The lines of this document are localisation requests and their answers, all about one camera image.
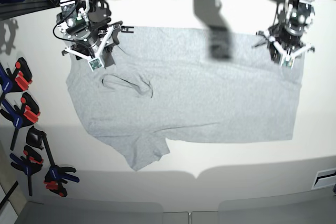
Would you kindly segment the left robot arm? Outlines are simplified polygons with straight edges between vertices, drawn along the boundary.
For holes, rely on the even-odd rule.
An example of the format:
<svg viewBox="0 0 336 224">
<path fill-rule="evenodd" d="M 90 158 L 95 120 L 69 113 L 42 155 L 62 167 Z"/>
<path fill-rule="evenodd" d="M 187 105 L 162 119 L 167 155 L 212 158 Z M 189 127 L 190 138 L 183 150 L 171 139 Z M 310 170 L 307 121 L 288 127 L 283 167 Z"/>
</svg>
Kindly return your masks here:
<svg viewBox="0 0 336 224">
<path fill-rule="evenodd" d="M 295 60 L 306 52 L 314 52 L 314 45 L 301 40 L 315 17 L 313 1 L 285 0 L 278 23 L 256 32 L 256 35 L 262 36 L 265 41 L 255 46 L 266 43 L 272 61 L 288 68 L 293 68 Z"/>
</svg>

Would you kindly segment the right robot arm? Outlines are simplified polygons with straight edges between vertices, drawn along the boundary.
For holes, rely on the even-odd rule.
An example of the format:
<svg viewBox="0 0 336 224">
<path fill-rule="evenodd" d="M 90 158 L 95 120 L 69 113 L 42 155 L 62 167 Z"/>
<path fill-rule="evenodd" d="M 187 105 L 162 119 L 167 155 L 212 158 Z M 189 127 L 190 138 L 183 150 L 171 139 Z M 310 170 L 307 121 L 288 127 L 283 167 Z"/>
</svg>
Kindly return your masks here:
<svg viewBox="0 0 336 224">
<path fill-rule="evenodd" d="M 52 32 L 68 43 L 62 55 L 86 60 L 92 71 L 113 65 L 112 50 L 120 43 L 123 22 L 111 22 L 108 4 L 97 0 L 59 1 L 61 12 Z"/>
</svg>

